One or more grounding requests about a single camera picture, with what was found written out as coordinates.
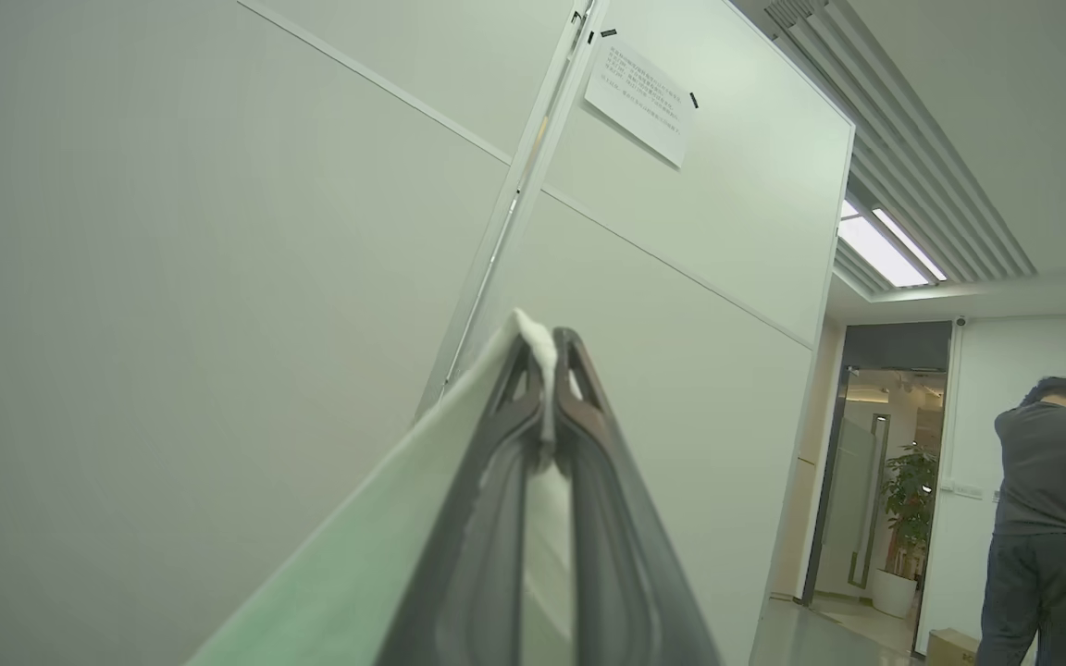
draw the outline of white plant pot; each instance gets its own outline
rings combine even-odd
[[[906,617],[910,611],[910,602],[916,598],[916,582],[877,569],[872,574],[874,583],[871,594],[874,595],[875,610],[895,617]]]

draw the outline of dark pants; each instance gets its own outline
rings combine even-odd
[[[995,536],[976,666],[1019,666],[1039,633],[1037,666],[1066,666],[1066,535]]]

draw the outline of cardboard box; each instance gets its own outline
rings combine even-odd
[[[927,636],[927,666],[969,666],[978,657],[978,639],[956,629],[937,629]]]

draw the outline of potted plant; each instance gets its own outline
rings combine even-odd
[[[932,492],[939,459],[912,442],[906,455],[889,459],[883,482],[891,545],[883,569],[874,573],[874,607],[905,617],[916,596],[916,572],[927,549],[932,526]]]

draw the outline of person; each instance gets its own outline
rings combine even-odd
[[[994,421],[1003,481],[976,666],[1066,666],[1066,376],[1046,376]]]

